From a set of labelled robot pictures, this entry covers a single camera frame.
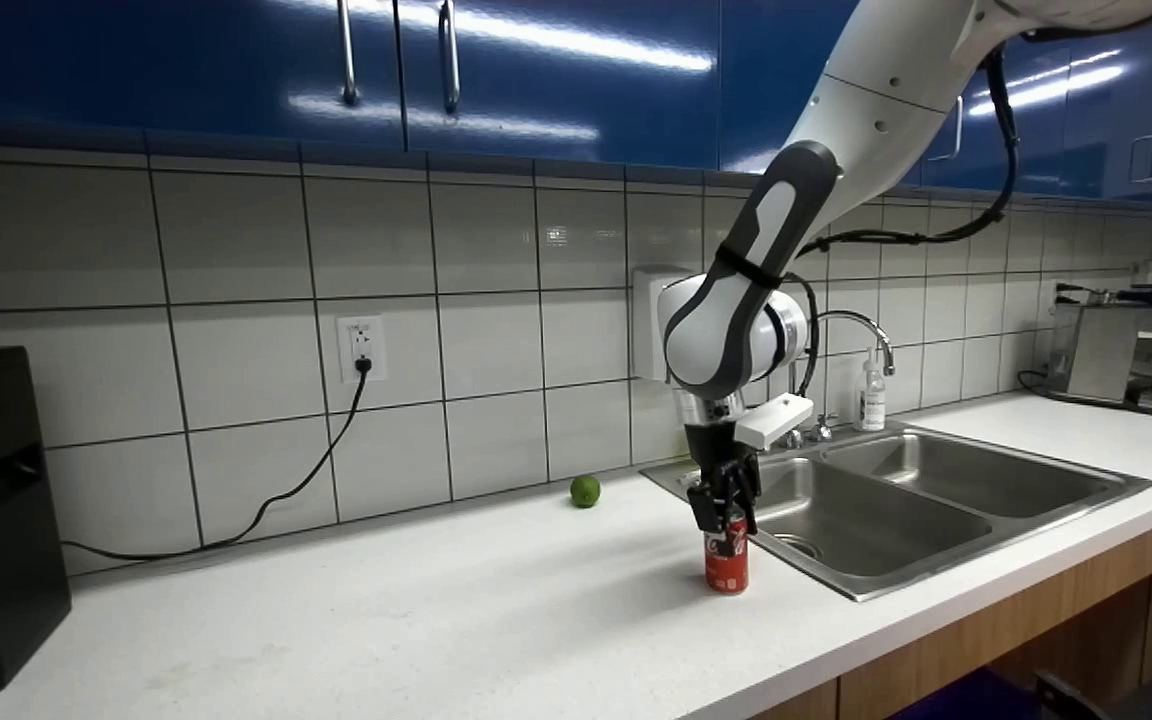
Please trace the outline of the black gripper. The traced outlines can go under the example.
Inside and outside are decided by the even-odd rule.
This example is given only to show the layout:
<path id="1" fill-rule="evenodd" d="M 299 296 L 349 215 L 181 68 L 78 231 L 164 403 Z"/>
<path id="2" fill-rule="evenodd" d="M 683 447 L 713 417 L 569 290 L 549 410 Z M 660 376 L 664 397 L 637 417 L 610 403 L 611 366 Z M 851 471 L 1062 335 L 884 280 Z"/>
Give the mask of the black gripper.
<path id="1" fill-rule="evenodd" d="M 688 422 L 688 451 L 701 478 L 688 489 L 693 521 L 704 536 L 732 525 L 732 545 L 749 552 L 757 538 L 759 463 L 732 422 Z"/>

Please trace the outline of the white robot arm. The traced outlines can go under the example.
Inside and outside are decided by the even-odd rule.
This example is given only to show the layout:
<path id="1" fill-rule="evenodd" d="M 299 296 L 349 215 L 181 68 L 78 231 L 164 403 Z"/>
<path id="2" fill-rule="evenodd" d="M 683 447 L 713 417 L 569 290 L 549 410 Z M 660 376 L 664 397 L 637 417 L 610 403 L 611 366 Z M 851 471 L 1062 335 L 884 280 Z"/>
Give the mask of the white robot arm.
<path id="1" fill-rule="evenodd" d="M 707 538 L 757 531 L 757 454 L 800 422 L 792 397 L 736 410 L 741 393 L 784 360 L 784 346 L 757 344 L 757 325 L 800 249 L 896 187 L 1014 37 L 1139 22 L 1152 22 L 1152 0 L 855 0 L 792 132 L 660 330 L 670 381 L 697 403 L 683 418 L 701 463 L 688 503 Z"/>

